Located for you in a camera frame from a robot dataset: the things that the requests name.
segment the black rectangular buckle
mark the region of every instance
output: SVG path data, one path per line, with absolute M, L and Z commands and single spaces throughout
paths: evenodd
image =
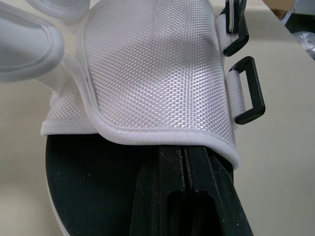
M 244 16 L 247 0 L 233 0 L 233 5 L 230 5 L 230 0 L 225 1 L 226 10 L 226 32 L 236 34 L 239 32 L 240 22 Z
M 246 72 L 248 87 L 251 94 L 252 108 L 235 118 L 237 124 L 247 124 L 265 113 L 266 107 L 257 75 L 255 60 L 252 57 L 245 57 L 236 63 L 231 69 L 238 73 Z
M 234 4 L 238 5 L 239 0 L 235 0 Z M 226 32 L 232 34 L 238 34 L 238 39 L 231 43 L 224 51 L 223 54 L 226 57 L 230 57 L 241 50 L 248 42 L 250 35 L 248 34 L 248 29 L 246 25 L 246 20 L 244 16 L 244 10 L 246 6 L 246 0 L 241 2 L 239 7 L 234 7 L 234 27 L 232 32 L 229 32 L 229 1 L 226 2 L 225 9 L 221 14 L 225 14 L 226 17 Z

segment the black rubber base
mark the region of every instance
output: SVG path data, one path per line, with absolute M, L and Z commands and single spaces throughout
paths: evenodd
M 48 186 L 68 233 L 129 235 L 137 174 L 157 149 L 118 145 L 97 134 L 48 136 Z

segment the black plastic bracket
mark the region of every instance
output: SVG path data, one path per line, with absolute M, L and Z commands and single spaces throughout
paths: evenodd
M 252 236 L 232 172 L 206 147 L 160 146 L 138 174 L 130 236 Z
M 248 33 L 246 20 L 244 16 L 244 10 L 246 6 L 246 0 L 242 1 L 242 4 L 240 7 L 234 7 L 234 23 L 235 26 L 233 28 L 232 32 L 229 32 L 229 1 L 226 2 L 225 9 L 222 11 L 221 14 L 225 14 L 226 17 L 226 32 L 229 34 L 237 34 L 238 39 L 233 41 L 224 51 L 223 54 L 226 57 L 230 57 L 237 53 L 239 50 L 241 50 L 247 43 L 250 38 L 250 35 Z
M 246 72 L 248 87 L 251 94 L 252 108 L 235 118 L 237 124 L 247 124 L 265 113 L 266 107 L 262 96 L 259 79 L 257 75 L 255 60 L 252 57 L 245 57 L 236 63 L 231 69 L 238 73 Z

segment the beige surface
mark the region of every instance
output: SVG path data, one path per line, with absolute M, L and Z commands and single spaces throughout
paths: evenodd
M 2 1 L 43 16 L 23 0 Z M 220 12 L 224 1 L 213 3 Z M 315 62 L 260 0 L 248 1 L 246 19 L 250 41 L 225 68 L 253 56 L 267 110 L 236 132 L 243 156 L 236 190 L 255 236 L 312 236 Z M 65 40 L 71 53 L 73 38 Z M 49 96 L 34 81 L 0 85 L 0 235 L 62 235 L 48 199 L 46 140 L 39 134 Z

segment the cardboard box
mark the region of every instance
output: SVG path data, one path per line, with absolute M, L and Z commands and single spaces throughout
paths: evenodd
M 291 11 L 294 7 L 295 0 L 263 0 L 270 8 L 282 11 Z

